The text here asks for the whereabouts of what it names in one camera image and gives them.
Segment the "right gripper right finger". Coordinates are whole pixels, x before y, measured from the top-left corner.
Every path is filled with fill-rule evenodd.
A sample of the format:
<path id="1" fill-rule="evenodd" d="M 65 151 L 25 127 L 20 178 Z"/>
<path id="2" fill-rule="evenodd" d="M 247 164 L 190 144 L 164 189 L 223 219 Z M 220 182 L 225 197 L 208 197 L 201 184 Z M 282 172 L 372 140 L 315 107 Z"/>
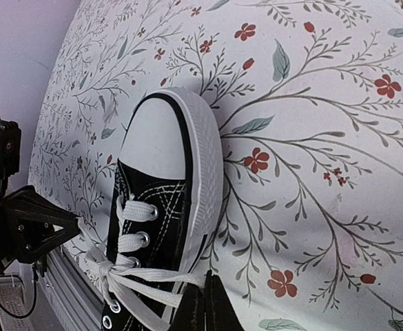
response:
<path id="1" fill-rule="evenodd" d="M 204 300 L 206 331 L 244 330 L 220 277 L 211 270 L 206 274 Z"/>

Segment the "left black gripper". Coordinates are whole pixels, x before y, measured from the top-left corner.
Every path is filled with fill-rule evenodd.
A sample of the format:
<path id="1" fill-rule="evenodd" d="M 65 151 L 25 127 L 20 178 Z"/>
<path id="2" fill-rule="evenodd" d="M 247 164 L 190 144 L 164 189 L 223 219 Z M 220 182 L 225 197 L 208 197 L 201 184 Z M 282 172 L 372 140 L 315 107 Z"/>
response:
<path id="1" fill-rule="evenodd" d="M 63 225 L 56 230 L 55 224 Z M 13 261 L 34 263 L 79 232 L 77 215 L 51 203 L 33 186 L 23 186 L 0 199 L 0 274 Z"/>

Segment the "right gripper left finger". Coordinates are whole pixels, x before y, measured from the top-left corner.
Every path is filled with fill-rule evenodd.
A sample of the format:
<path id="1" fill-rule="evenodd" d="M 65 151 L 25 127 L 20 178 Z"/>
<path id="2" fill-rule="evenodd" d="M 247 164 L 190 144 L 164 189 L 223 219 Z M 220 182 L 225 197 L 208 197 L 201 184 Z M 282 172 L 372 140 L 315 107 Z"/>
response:
<path id="1" fill-rule="evenodd" d="M 203 331 L 205 329 L 204 297 L 199 287 L 187 285 L 169 331 Z"/>

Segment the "black canvas sneaker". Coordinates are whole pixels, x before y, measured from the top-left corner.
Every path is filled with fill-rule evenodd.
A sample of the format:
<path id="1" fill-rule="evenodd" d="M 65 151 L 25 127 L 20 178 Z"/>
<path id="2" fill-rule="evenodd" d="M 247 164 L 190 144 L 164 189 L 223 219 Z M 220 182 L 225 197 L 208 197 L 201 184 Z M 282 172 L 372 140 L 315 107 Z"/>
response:
<path id="1" fill-rule="evenodd" d="M 163 88 L 135 107 L 119 153 L 107 243 L 83 219 L 84 259 L 104 299 L 102 330 L 168 330 L 216 227 L 223 198 L 216 118 L 184 88 Z"/>

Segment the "floral patterned table mat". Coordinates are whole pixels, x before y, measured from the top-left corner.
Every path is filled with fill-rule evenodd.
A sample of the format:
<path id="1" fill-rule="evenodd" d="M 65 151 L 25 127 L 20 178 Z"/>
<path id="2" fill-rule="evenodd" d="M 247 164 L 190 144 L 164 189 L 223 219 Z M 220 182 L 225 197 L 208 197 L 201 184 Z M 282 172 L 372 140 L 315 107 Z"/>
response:
<path id="1" fill-rule="evenodd" d="M 82 1 L 56 59 L 28 181 L 109 247 L 136 104 L 212 108 L 225 191 L 197 266 L 246 330 L 403 330 L 403 1 Z"/>

